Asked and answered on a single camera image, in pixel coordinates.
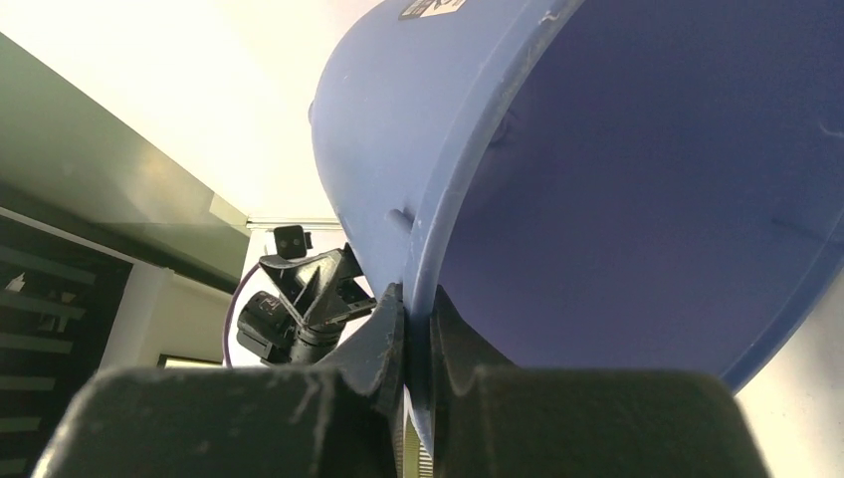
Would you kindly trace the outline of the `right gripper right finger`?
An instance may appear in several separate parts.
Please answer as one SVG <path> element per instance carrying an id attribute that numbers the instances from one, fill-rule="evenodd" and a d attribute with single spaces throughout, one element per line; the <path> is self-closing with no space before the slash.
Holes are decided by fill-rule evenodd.
<path id="1" fill-rule="evenodd" d="M 438 477 L 764 477 L 730 391 L 677 370 L 530 369 L 460 316 L 430 319 Z"/>

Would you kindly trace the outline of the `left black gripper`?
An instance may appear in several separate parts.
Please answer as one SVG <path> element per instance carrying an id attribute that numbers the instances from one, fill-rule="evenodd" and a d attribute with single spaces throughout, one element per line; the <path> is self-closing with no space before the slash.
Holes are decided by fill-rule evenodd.
<path id="1" fill-rule="evenodd" d="M 264 364 L 316 363 L 338 346 L 348 322 L 375 309 L 348 244 L 297 259 L 267 255 L 257 267 L 275 290 L 235 309 L 235 340 Z"/>

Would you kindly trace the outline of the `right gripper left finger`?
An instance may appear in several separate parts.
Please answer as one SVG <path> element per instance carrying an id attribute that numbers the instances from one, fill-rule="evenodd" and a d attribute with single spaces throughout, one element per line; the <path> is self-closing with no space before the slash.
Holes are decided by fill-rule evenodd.
<path id="1" fill-rule="evenodd" d="M 397 477 L 400 286 L 315 364 L 124 368 L 71 401 L 37 477 Z"/>

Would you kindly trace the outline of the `blue plastic bucket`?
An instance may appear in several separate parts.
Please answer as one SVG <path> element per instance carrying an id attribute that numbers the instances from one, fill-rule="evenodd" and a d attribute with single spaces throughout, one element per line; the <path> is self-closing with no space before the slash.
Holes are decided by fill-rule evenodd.
<path id="1" fill-rule="evenodd" d="M 426 444 L 438 288 L 519 365 L 739 389 L 843 267 L 839 1 L 384 1 L 310 120 Z"/>

